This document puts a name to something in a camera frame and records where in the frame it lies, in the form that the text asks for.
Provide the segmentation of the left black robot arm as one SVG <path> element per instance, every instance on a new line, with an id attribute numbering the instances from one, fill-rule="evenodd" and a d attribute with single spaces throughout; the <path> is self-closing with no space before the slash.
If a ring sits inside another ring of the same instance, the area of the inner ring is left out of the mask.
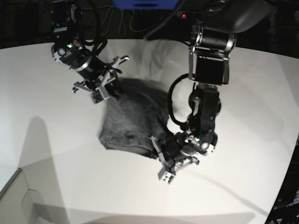
<path id="1" fill-rule="evenodd" d="M 181 131 L 164 138 L 150 137 L 162 164 L 160 180 L 171 183 L 178 171 L 199 164 L 198 155 L 214 151 L 218 141 L 215 120 L 221 111 L 218 88 L 229 83 L 229 59 L 237 34 L 255 26 L 276 5 L 275 0 L 230 0 L 213 16 L 193 17 L 188 72 L 171 84 L 167 98 L 170 119 Z M 184 79 L 192 81 L 193 88 L 188 98 L 191 113 L 181 122 L 173 113 L 172 94 Z"/>

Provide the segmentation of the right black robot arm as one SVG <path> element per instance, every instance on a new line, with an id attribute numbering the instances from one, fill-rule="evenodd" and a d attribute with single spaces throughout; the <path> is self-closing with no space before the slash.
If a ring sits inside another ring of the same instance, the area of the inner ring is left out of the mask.
<path id="1" fill-rule="evenodd" d="M 75 82 L 72 92 L 85 90 L 94 104 L 110 97 L 118 98 L 123 88 L 118 79 L 120 64 L 129 60 L 127 55 L 115 57 L 111 63 L 98 58 L 106 47 L 107 39 L 100 35 L 100 16 L 92 1 L 88 1 L 96 20 L 96 35 L 93 41 L 83 38 L 82 8 L 77 0 L 55 0 L 51 12 L 54 44 L 52 57 L 59 64 L 68 66 L 83 80 Z"/>

